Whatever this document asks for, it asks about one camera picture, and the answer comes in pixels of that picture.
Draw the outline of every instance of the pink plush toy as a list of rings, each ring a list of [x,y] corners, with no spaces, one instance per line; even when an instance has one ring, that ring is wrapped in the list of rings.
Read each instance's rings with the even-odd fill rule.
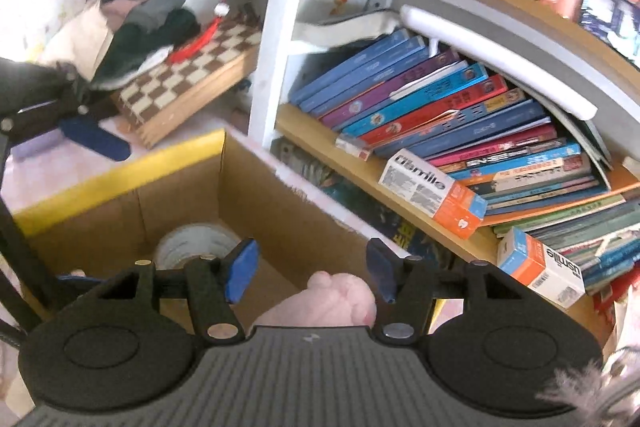
[[[348,273],[316,272],[306,290],[262,314],[254,326],[372,327],[375,321],[376,301],[366,282]]]

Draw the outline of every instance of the yellow tape edge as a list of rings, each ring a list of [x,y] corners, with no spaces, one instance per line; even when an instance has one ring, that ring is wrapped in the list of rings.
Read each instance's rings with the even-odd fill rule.
[[[24,235],[31,237],[143,185],[218,156],[224,143],[225,131],[220,129],[149,153],[25,208],[14,219]]]

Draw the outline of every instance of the red book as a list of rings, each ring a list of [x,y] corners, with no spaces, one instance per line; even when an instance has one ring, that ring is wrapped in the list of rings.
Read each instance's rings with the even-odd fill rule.
[[[386,125],[377,127],[359,138],[370,146],[379,144],[389,140],[390,138],[396,137],[399,134],[403,134],[420,127],[421,125],[440,116],[444,112],[449,110],[466,109],[476,103],[484,102],[484,100],[488,100],[489,98],[493,98],[494,96],[507,92],[508,89],[509,88],[507,87],[503,77],[496,74],[484,82],[467,87],[466,89],[441,100],[436,100],[436,102],[432,102],[420,109],[416,109],[397,120],[393,120]]]
[[[555,140],[557,137],[558,132],[556,131],[556,128],[553,124],[547,123],[545,125],[534,127],[533,129],[512,134],[511,136],[503,136],[502,138],[496,138],[491,142],[472,145],[471,147],[461,149],[457,152],[432,158],[429,160],[429,163],[434,167],[442,167],[451,163],[466,162],[474,160],[475,158],[484,158],[491,154],[515,149],[516,147],[524,147],[534,143]]]

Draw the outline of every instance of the pink cloth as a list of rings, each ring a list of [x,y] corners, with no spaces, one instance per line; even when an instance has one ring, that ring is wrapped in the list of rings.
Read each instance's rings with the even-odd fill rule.
[[[147,0],[113,0],[102,5],[102,14],[107,19],[107,26],[116,32],[124,24],[129,12]]]
[[[364,280],[348,273],[316,272],[306,290],[262,314],[254,326],[372,327],[375,321],[376,299]]]

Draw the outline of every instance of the wooden chessboard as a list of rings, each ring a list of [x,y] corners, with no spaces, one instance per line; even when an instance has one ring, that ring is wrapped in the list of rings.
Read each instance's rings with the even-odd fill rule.
[[[223,21],[190,60],[161,64],[113,95],[146,147],[153,147],[207,103],[255,70],[262,33]]]

